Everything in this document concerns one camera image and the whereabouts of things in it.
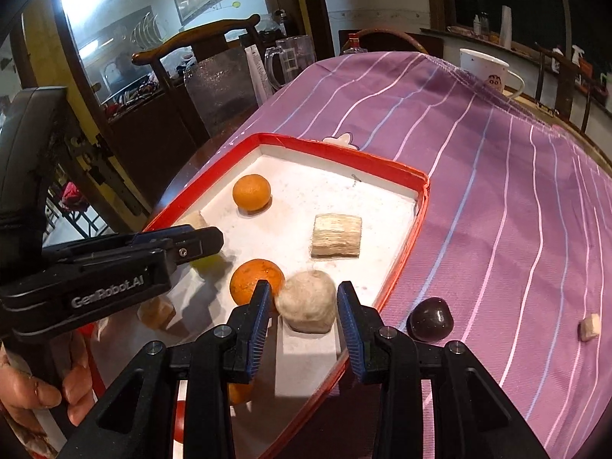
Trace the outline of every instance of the red tray rim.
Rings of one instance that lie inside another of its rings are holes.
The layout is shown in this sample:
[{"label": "red tray rim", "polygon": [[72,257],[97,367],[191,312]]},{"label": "red tray rim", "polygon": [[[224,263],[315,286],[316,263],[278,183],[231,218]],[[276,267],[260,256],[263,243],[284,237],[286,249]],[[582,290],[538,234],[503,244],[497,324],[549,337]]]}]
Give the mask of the red tray rim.
[{"label": "red tray rim", "polygon": [[[374,307],[380,312],[396,285],[403,267],[408,260],[423,222],[429,203],[430,179],[424,172],[414,169],[405,164],[388,160],[371,153],[354,150],[352,148],[333,145],[331,143],[303,140],[284,134],[255,133],[244,139],[226,154],[222,155],[215,163],[198,174],[167,206],[163,209],[145,228],[144,231],[155,231],[171,227],[213,184],[229,172],[241,159],[262,145],[282,146],[289,150],[308,153],[326,160],[349,166],[353,169],[378,176],[382,179],[392,181],[403,187],[411,188],[418,193],[418,212],[412,225],[412,229],[406,238],[406,242],[396,259],[390,273],[382,285],[381,293],[376,298]],[[94,390],[100,397],[105,386],[97,373],[95,361],[90,356],[93,370]],[[271,443],[268,448],[259,455],[259,459],[275,457],[284,446],[296,435],[304,423],[314,414],[322,403],[324,397],[333,389],[348,363],[348,356],[343,354],[334,365],[325,381],[316,392],[311,395],[298,414]]]}]

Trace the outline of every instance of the orange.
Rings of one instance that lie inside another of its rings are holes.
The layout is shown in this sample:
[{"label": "orange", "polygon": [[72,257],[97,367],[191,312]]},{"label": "orange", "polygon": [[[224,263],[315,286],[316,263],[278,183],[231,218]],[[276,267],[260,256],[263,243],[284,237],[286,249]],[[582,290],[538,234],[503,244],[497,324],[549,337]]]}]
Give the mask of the orange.
[{"label": "orange", "polygon": [[269,260],[253,259],[242,264],[229,281],[229,292],[234,302],[245,305],[251,301],[258,280],[267,280],[275,297],[285,283],[285,275]]},{"label": "orange", "polygon": [[236,404],[243,404],[251,400],[253,383],[253,381],[251,383],[247,383],[246,385],[240,383],[228,383],[229,403],[235,406]]},{"label": "orange", "polygon": [[231,194],[238,207],[247,212],[255,212],[268,204],[272,190],[266,178],[259,174],[249,174],[236,181]]}]

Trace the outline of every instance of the purple striped tablecloth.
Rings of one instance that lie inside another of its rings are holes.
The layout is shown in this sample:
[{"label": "purple striped tablecloth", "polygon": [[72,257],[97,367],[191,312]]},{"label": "purple striped tablecloth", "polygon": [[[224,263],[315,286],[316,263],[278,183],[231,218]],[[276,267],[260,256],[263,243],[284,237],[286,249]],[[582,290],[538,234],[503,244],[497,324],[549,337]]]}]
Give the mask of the purple striped tablecloth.
[{"label": "purple striped tablecloth", "polygon": [[[549,455],[571,457],[612,395],[612,188],[569,135],[453,65],[407,52],[318,62],[220,154],[258,131],[351,133],[360,150],[429,173],[426,220],[383,320],[404,329],[416,303],[445,298],[451,337],[467,343]],[[604,330],[584,344],[576,327],[589,313]],[[340,388],[283,457],[371,455],[378,389]],[[423,400],[433,457],[429,391]]]}]

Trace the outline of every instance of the red cloth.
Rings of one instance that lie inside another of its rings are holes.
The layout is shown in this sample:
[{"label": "red cloth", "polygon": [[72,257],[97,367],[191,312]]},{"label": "red cloth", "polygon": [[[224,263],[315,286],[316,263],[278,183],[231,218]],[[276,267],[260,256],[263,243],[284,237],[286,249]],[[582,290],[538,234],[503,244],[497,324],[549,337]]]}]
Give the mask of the red cloth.
[{"label": "red cloth", "polygon": [[72,181],[68,181],[63,189],[62,204],[68,210],[87,210],[89,206],[81,190]]}]

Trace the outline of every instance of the chair backrest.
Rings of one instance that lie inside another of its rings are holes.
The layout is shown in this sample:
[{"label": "chair backrest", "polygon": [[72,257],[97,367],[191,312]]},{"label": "chair backrest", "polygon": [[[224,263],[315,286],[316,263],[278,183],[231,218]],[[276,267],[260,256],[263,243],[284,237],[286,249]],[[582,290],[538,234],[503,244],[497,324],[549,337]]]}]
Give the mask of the chair backrest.
[{"label": "chair backrest", "polygon": [[134,65],[151,66],[161,87],[168,94],[177,115],[181,118],[183,124],[189,131],[196,147],[202,144],[203,133],[206,133],[206,128],[194,104],[189,101],[188,97],[184,94],[179,94],[177,91],[166,69],[161,64],[161,59],[169,53],[186,46],[192,48],[198,62],[208,59],[229,49],[228,43],[225,40],[225,33],[237,29],[245,29],[256,44],[259,53],[263,55],[263,45],[255,30],[255,26],[259,24],[259,21],[261,21],[259,15],[254,14],[248,19],[225,19],[222,21],[210,22],[210,24],[204,24],[203,26],[194,27],[193,29],[178,33],[157,48],[138,52],[132,56],[132,63]]},{"label": "chair backrest", "polygon": [[597,87],[597,82],[591,78],[592,70],[589,73],[588,70],[580,68],[560,53],[542,48],[538,44],[535,44],[535,47],[540,52],[540,72],[538,74],[537,87],[535,88],[535,99],[538,102],[542,99],[544,74],[546,72],[546,57],[556,60],[559,62],[559,73],[556,75],[557,93],[555,97],[555,110],[559,113],[559,118],[569,122],[574,91],[576,90],[576,77],[582,78],[586,89],[586,105],[584,107],[581,131],[585,133],[586,125],[589,122],[589,113],[591,111],[592,92],[593,89]]},{"label": "chair backrest", "polygon": [[[363,38],[364,36],[373,35],[373,34],[389,34],[389,35],[393,35],[393,36],[396,36],[396,37],[402,39],[403,41],[408,42],[417,52],[421,52],[421,53],[425,53],[426,55],[429,55],[429,52],[425,49],[425,47],[423,47],[423,45],[420,44],[420,42],[418,42],[416,39],[412,38],[411,35],[406,34],[405,32],[402,32],[402,31],[397,31],[395,29],[371,28],[371,29],[360,30],[356,34],[357,34],[357,36],[359,38]],[[342,51],[345,51],[348,47],[350,47],[350,41],[345,42],[344,46],[342,47]],[[369,51],[382,51],[382,50],[373,50],[373,49],[370,50],[369,48],[368,48],[368,50]]]}]

